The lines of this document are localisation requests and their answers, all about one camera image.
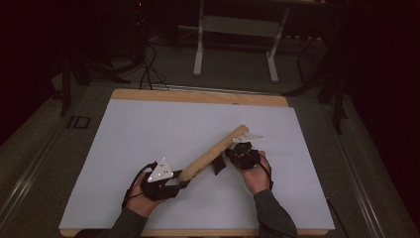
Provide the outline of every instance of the person's left hand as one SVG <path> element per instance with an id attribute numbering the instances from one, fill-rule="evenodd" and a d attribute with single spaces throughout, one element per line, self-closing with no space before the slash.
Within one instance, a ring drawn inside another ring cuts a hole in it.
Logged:
<path id="1" fill-rule="evenodd" d="M 140 188 L 140 183 L 143 180 L 143 177 L 146 175 L 146 173 L 142 173 L 139 176 L 139 179 L 137 179 L 136 183 L 133 185 L 132 189 L 131 189 L 131 193 L 130 193 L 130 198 L 127 201 L 127 205 L 126 207 L 129 208 L 130 210 L 138 213 L 139 215 L 143 216 L 143 217 L 149 217 L 152 213 L 152 211 L 154 211 L 154 209 L 162 204 L 163 202 L 166 201 L 166 199 L 164 200 L 157 200 L 157 201 L 152 201 L 150 199 L 148 199 L 147 197 L 145 197 L 144 194 L 142 193 L 142 189 Z"/>

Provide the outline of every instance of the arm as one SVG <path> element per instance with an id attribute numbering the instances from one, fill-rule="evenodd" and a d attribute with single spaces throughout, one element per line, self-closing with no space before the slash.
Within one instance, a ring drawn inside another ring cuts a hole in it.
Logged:
<path id="1" fill-rule="evenodd" d="M 261 164 L 270 173 L 271 167 L 260 152 Z M 260 237 L 297 237 L 296 226 L 287 211 L 269 190 L 269 178 L 261 166 L 239 170 L 248 190 L 253 194 L 260 223 Z"/>
<path id="2" fill-rule="evenodd" d="M 123 208 L 120 216 L 110 230 L 104 231 L 98 238 L 138 238 L 145 229 L 148 217 L 155 208 L 165 200 L 152 201 L 145 197 L 140 183 L 145 174 L 140 175 L 133 185 L 127 206 Z"/>
<path id="3" fill-rule="evenodd" d="M 296 226 L 269 189 L 254 195 L 260 223 L 260 237 L 297 237 Z"/>

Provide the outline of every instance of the white table leg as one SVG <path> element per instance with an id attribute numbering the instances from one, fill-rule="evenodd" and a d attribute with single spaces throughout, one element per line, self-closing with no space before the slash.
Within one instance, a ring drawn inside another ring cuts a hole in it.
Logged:
<path id="1" fill-rule="evenodd" d="M 281 19 L 281 22 L 278 24 L 278 30 L 277 30 L 277 33 L 275 34 L 272 48 L 270 51 L 266 53 L 266 61 L 268 63 L 269 77 L 272 83 L 278 83 L 277 69 L 275 68 L 274 56 L 275 56 L 275 52 L 277 51 L 278 43 L 280 42 L 280 39 L 281 39 L 281 34 L 283 33 L 284 24 L 286 23 L 289 10 L 290 10 L 289 8 L 284 9 L 283 17 Z"/>
<path id="2" fill-rule="evenodd" d="M 200 17 L 198 19 L 198 45 L 197 53 L 195 54 L 194 76 L 201 75 L 201 65 L 203 64 L 203 18 L 204 18 L 204 0 L 200 1 Z"/>

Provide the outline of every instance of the hand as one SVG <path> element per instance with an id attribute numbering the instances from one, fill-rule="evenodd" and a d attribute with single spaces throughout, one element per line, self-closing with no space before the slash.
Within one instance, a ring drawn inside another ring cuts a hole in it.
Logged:
<path id="1" fill-rule="evenodd" d="M 265 152 L 260 151 L 260 158 L 261 164 L 268 170 L 271 174 L 271 166 L 269 165 L 268 161 L 265 158 Z M 248 190 L 254 195 L 262 190 L 269 189 L 269 177 L 263 170 L 260 165 L 256 165 L 254 168 L 250 170 L 241 170 L 238 169 L 238 172 L 241 173 L 242 177 L 244 178 L 245 185 L 247 186 Z"/>
<path id="2" fill-rule="evenodd" d="M 140 188 L 140 183 L 142 182 L 143 178 L 145 177 L 146 173 L 142 173 L 139 176 L 139 179 L 137 179 L 136 183 L 133 185 L 131 189 L 130 196 L 133 196 L 127 201 L 126 207 L 130 210 L 138 213 L 139 215 L 143 217 L 149 217 L 154 211 L 154 209 L 160 205 L 161 203 L 165 202 L 165 200 L 157 200 L 152 201 L 145 197 L 144 194 L 142 194 L 142 189 Z"/>

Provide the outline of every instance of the finger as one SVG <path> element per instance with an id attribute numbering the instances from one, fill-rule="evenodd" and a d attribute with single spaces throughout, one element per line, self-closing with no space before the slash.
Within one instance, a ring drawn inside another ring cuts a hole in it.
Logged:
<path id="1" fill-rule="evenodd" d="M 236 166 L 234 166 L 235 167 L 235 169 L 241 174 L 241 175 L 243 175 L 244 174 L 244 170 L 241 170 L 241 169 L 239 169 L 238 167 L 236 167 Z"/>
<path id="2" fill-rule="evenodd" d="M 271 166 L 269 165 L 268 160 L 265 157 L 265 151 L 260 151 L 260 159 L 261 159 L 261 163 L 262 165 L 271 172 Z"/>
<path id="3" fill-rule="evenodd" d="M 140 185 L 140 183 L 142 183 L 143 178 L 145 177 L 146 173 L 142 173 L 136 180 L 134 186 L 136 185 Z"/>

